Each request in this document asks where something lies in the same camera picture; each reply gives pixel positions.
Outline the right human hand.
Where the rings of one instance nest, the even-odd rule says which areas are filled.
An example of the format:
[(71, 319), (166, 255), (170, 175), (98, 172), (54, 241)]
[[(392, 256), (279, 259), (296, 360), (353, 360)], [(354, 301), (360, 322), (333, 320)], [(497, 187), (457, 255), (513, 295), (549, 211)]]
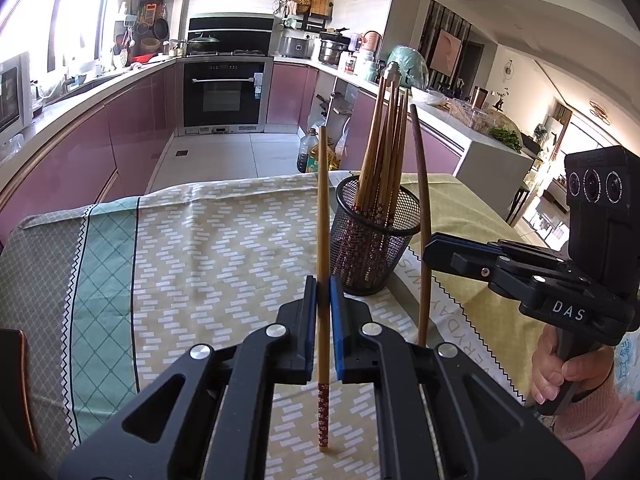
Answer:
[(598, 350), (562, 361), (558, 354), (559, 343), (556, 328), (544, 326), (538, 346), (532, 356), (532, 383), (530, 393), (538, 404), (554, 400), (562, 385), (577, 385), (576, 392), (591, 391), (604, 384), (614, 365), (614, 349)]

